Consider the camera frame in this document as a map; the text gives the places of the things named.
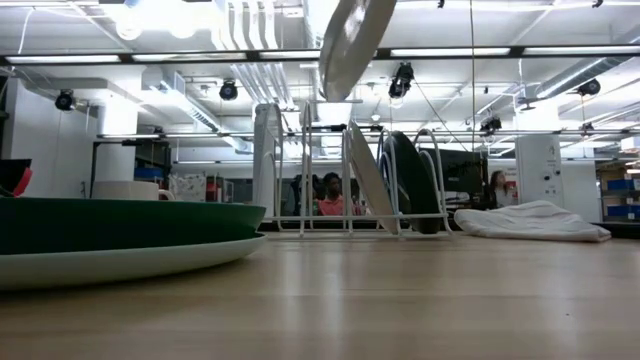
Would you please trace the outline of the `silver ventilation duct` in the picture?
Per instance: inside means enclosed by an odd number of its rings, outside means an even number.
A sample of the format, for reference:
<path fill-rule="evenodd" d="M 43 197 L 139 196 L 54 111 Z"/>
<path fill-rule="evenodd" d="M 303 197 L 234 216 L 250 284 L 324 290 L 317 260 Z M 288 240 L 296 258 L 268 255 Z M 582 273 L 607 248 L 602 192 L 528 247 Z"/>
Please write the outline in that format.
<path fill-rule="evenodd" d="M 583 83 L 590 81 L 631 59 L 632 56 L 583 59 L 560 74 L 541 83 L 535 90 L 535 96 L 537 98 L 555 97 L 563 92 L 582 85 Z"/>

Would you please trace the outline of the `blue plate with white rim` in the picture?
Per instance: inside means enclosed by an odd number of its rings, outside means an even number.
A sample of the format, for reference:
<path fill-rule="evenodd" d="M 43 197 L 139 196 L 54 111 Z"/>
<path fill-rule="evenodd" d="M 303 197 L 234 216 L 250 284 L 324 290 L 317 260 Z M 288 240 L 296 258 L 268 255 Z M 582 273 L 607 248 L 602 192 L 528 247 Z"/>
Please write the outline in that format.
<path fill-rule="evenodd" d="M 324 34 L 319 57 L 322 94 L 347 99 L 374 58 L 397 0 L 340 0 Z"/>

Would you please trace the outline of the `black shelf frame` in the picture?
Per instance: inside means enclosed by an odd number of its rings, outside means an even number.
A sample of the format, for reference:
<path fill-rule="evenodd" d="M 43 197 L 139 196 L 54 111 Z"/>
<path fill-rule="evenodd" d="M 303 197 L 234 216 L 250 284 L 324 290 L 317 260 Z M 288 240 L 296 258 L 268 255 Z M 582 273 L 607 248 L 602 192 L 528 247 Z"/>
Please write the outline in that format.
<path fill-rule="evenodd" d="M 160 168 L 163 179 L 134 177 L 135 168 Z M 168 142 L 154 139 L 98 140 L 93 143 L 90 194 L 99 181 L 145 181 L 167 190 L 171 173 L 171 148 Z"/>

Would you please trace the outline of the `light green plate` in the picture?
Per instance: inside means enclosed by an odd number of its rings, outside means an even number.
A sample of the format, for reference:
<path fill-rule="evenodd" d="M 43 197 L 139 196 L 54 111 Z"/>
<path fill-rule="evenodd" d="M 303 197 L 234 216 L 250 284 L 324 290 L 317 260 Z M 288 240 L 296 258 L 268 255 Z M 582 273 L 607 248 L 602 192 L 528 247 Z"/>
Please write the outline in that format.
<path fill-rule="evenodd" d="M 0 291 L 129 281 L 214 267 L 251 255 L 267 240 L 83 252 L 0 255 Z"/>

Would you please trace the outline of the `black computer monitor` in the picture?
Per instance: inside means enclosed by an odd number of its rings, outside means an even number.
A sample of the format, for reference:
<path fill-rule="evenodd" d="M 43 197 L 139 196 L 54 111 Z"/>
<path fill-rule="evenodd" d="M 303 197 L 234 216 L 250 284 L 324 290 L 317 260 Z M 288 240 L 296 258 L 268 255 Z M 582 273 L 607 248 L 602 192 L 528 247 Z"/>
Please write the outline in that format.
<path fill-rule="evenodd" d="M 427 170 L 427 183 L 431 189 L 438 180 L 436 151 L 421 148 L 419 156 Z M 484 190 L 484 163 L 479 155 L 457 150 L 440 150 L 443 188 L 446 192 L 481 194 Z"/>

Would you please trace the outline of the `white crumpled cloth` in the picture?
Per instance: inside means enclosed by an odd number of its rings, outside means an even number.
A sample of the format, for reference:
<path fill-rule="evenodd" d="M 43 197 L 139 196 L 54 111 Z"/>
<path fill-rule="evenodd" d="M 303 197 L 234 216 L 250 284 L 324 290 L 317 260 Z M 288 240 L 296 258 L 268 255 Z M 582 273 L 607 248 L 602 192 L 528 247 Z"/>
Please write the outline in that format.
<path fill-rule="evenodd" d="M 485 238 L 602 243 L 611 232 L 543 200 L 494 210 L 458 210 L 454 221 L 468 235 Z"/>

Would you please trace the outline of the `black object with red part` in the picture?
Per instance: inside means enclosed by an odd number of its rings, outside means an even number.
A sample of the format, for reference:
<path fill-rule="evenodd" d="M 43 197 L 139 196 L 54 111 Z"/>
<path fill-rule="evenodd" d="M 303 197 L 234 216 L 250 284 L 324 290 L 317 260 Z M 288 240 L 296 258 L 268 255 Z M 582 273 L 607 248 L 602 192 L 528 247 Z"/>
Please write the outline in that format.
<path fill-rule="evenodd" d="M 31 159 L 0 160 L 0 197 L 19 197 L 29 185 Z"/>

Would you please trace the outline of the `white mug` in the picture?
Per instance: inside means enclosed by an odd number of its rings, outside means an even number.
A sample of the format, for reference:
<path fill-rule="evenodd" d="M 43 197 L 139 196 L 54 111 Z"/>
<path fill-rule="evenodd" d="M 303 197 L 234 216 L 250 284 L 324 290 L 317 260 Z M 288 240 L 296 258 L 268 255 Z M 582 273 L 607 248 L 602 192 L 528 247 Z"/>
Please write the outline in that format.
<path fill-rule="evenodd" d="M 168 190 L 156 183 L 141 181 L 99 181 L 93 184 L 92 199 L 156 201 L 165 198 L 175 201 Z"/>

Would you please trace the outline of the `long ceiling light strip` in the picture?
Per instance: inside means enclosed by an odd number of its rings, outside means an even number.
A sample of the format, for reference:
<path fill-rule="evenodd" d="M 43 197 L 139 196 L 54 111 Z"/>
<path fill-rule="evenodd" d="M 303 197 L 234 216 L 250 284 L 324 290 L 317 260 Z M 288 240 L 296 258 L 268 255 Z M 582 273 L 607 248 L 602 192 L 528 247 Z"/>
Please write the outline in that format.
<path fill-rule="evenodd" d="M 6 56 L 11 64 L 120 63 L 117 55 Z"/>
<path fill-rule="evenodd" d="M 508 47 L 497 48 L 421 48 L 394 49 L 394 57 L 456 57 L 456 56 L 502 56 L 510 52 Z"/>
<path fill-rule="evenodd" d="M 560 55 L 610 55 L 640 53 L 640 45 L 612 45 L 612 46 L 566 46 L 566 47 L 527 47 L 524 55 L 531 56 L 560 56 Z"/>
<path fill-rule="evenodd" d="M 216 51 L 216 52 L 182 52 L 182 53 L 152 53 L 135 54 L 132 59 L 136 62 L 190 62 L 190 61 L 262 61 L 311 59 L 320 57 L 319 50 L 280 50 L 280 51 Z"/>

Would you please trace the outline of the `dark green plate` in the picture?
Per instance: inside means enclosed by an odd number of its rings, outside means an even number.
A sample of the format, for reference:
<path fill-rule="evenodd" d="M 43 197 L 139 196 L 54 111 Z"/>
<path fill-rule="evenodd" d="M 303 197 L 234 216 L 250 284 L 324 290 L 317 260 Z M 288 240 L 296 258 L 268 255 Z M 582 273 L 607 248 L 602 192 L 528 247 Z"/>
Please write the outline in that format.
<path fill-rule="evenodd" d="M 0 255 L 172 247 L 254 237 L 260 206 L 0 198 Z"/>

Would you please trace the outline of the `white cabinet with knobs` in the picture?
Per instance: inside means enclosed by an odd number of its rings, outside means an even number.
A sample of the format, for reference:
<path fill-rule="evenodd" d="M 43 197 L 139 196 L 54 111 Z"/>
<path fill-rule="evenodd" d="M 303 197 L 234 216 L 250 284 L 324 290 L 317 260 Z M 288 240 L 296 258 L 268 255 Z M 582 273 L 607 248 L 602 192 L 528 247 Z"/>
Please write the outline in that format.
<path fill-rule="evenodd" d="M 519 203 L 542 200 L 563 207 L 558 136 L 526 135 L 517 138 L 515 145 Z"/>

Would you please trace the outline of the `black table edge frame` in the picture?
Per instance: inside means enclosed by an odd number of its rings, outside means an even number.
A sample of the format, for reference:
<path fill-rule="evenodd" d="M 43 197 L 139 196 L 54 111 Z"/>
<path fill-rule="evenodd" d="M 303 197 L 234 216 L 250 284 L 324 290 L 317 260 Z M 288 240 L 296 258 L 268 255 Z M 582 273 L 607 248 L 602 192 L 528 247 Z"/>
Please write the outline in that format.
<path fill-rule="evenodd" d="M 444 231 L 444 225 L 440 221 L 440 231 Z M 608 222 L 608 223 L 592 223 L 611 233 L 612 238 L 618 239 L 632 239 L 640 240 L 640 222 Z M 284 230 L 299 230 L 299 222 L 297 221 L 284 221 L 282 222 L 282 228 Z M 461 228 L 453 221 L 449 220 L 449 226 L 454 231 L 461 231 Z M 315 230 L 338 230 L 343 229 L 341 221 L 314 221 L 313 228 Z M 354 230 L 384 230 L 381 225 L 373 220 L 355 220 L 353 224 Z M 403 230 L 409 229 L 410 225 L 408 221 L 401 221 L 401 228 Z M 311 229 L 310 222 L 305 222 L 305 230 Z M 276 222 L 263 222 L 259 225 L 258 231 L 262 232 L 279 232 Z"/>

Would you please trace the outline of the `white printed sheet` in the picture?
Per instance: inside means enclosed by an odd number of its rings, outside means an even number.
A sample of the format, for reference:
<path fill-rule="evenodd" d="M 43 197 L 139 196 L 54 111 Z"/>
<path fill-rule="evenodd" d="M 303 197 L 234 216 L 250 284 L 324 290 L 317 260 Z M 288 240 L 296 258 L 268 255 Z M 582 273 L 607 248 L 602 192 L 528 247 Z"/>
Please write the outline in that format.
<path fill-rule="evenodd" d="M 203 174 L 169 175 L 169 191 L 178 201 L 205 202 L 206 176 Z"/>

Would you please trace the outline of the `pale grey plate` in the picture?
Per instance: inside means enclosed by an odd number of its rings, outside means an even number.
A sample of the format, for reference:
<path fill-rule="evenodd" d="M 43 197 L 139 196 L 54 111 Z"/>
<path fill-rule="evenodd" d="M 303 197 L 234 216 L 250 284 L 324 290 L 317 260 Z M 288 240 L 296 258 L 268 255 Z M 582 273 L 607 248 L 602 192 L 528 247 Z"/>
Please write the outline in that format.
<path fill-rule="evenodd" d="M 398 222 L 394 218 L 391 199 L 363 131 L 351 120 L 347 125 L 347 132 L 351 168 L 365 200 L 368 215 L 375 217 L 387 232 L 397 235 Z"/>

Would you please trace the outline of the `dark charcoal plate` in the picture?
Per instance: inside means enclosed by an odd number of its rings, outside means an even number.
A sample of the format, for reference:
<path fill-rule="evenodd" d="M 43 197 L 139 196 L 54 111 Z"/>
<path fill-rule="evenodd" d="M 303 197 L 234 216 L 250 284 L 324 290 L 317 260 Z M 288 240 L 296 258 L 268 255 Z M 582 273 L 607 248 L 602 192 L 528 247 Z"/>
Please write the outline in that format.
<path fill-rule="evenodd" d="M 432 167 L 426 164 L 411 140 L 400 131 L 392 131 L 383 143 L 383 174 L 391 170 L 386 160 L 395 155 L 399 209 L 403 214 L 435 214 L 440 206 L 435 191 Z"/>

